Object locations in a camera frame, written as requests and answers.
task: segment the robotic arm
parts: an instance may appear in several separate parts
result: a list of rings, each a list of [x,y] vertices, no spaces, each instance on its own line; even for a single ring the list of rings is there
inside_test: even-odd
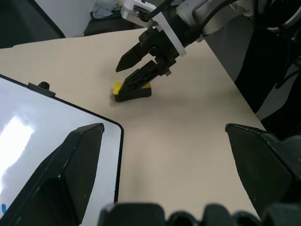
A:
[[[258,17],[275,0],[186,0],[176,8],[175,16],[165,18],[162,10],[171,2],[166,0],[155,7],[141,0],[124,0],[122,17],[148,30],[140,35],[139,43],[121,57],[116,71],[133,67],[148,53],[156,62],[149,61],[128,76],[115,96],[116,101],[133,99],[135,92],[158,75],[170,75],[169,68],[176,63],[175,59],[183,57],[185,47],[194,41],[201,42],[241,14]]]

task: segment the whiteboard frame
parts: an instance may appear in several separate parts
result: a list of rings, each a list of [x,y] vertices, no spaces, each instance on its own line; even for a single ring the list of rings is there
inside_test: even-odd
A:
[[[16,81],[16,80],[14,80],[14,79],[11,79],[11,78],[9,78],[9,77],[7,77],[7,76],[5,76],[5,75],[0,74],[0,79],[5,79],[5,80],[7,80],[7,81],[9,81],[9,82],[12,82],[12,83],[14,83],[14,84],[16,84],[16,85],[19,85],[19,86],[22,86],[22,87],[25,87],[25,88],[29,89],[28,86],[25,85],[24,83],[21,83],[21,82],[19,82],[19,81]],[[118,122],[115,122],[115,121],[113,121],[113,120],[111,120],[111,119],[108,119],[108,118],[106,118],[106,117],[103,117],[103,116],[101,116],[101,115],[98,115],[98,114],[96,114],[96,113],[94,113],[94,112],[91,112],[91,111],[85,109],[85,108],[82,108],[82,107],[79,107],[79,106],[74,105],[74,104],[72,104],[72,103],[69,103],[69,102],[67,102],[67,101],[65,101],[65,100],[62,100],[62,99],[60,99],[60,98],[57,98],[57,97],[49,97],[49,96],[47,96],[47,97],[48,97],[48,98],[51,98],[51,99],[54,99],[54,100],[57,100],[57,101],[59,101],[59,102],[61,102],[61,103],[63,103],[63,104],[69,105],[69,106],[71,106],[71,107],[77,108],[77,109],[79,109],[79,110],[81,110],[81,111],[84,111],[84,112],[86,112],[86,113],[88,113],[88,114],[91,114],[91,115],[93,115],[93,116],[96,116],[96,117],[98,117],[98,118],[101,118],[101,119],[103,119],[103,120],[106,120],[106,121],[108,121],[108,122],[111,122],[111,123],[117,125],[117,126],[120,128],[120,130],[121,130],[121,135],[120,135],[119,155],[118,155],[118,164],[117,164],[117,172],[116,172],[115,192],[114,192],[114,200],[113,200],[114,203],[117,202],[117,201],[118,201],[118,194],[119,194],[119,182],[120,182],[120,171],[121,171],[121,158],[122,158],[122,148],[123,148],[123,138],[124,138],[124,129],[123,129],[123,127],[122,127]]]

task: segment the white panel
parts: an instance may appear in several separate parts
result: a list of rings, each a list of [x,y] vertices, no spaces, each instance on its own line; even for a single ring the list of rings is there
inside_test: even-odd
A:
[[[0,106],[0,205],[7,207],[71,131],[104,123],[95,184],[82,224],[96,225],[101,208],[114,201],[121,127],[2,78]]]
[[[35,0],[66,38],[84,33],[96,0]]]

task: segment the yellow and black toy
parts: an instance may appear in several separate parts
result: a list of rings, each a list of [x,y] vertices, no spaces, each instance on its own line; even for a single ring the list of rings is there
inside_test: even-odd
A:
[[[159,75],[156,64],[148,62],[142,68],[131,73],[123,83],[116,83],[114,86],[114,97],[116,102],[138,99],[151,96],[151,84],[154,78]]]
[[[138,89],[138,90],[135,90],[132,92],[128,92],[128,93],[120,92],[122,85],[123,84],[121,82],[118,82],[114,85],[113,94],[114,94],[116,102],[124,102],[127,100],[133,100],[133,99],[151,96],[151,84],[150,83],[146,84],[141,89]]]

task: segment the white bracket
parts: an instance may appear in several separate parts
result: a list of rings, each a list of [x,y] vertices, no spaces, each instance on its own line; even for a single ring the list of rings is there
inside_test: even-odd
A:
[[[150,27],[152,24],[152,21],[144,22],[142,21],[134,11],[134,7],[138,6],[141,7],[147,11],[152,12],[156,6],[148,3],[148,2],[142,2],[140,0],[123,0],[123,7],[121,10],[121,15],[124,19],[131,21],[135,24],[138,24],[143,27]],[[183,47],[182,43],[174,33],[173,29],[170,27],[169,23],[165,19],[162,13],[158,13],[152,18],[153,21],[156,21],[158,23],[158,30],[163,30],[167,37],[170,39],[173,46],[176,48],[180,56],[186,55],[186,50]]]

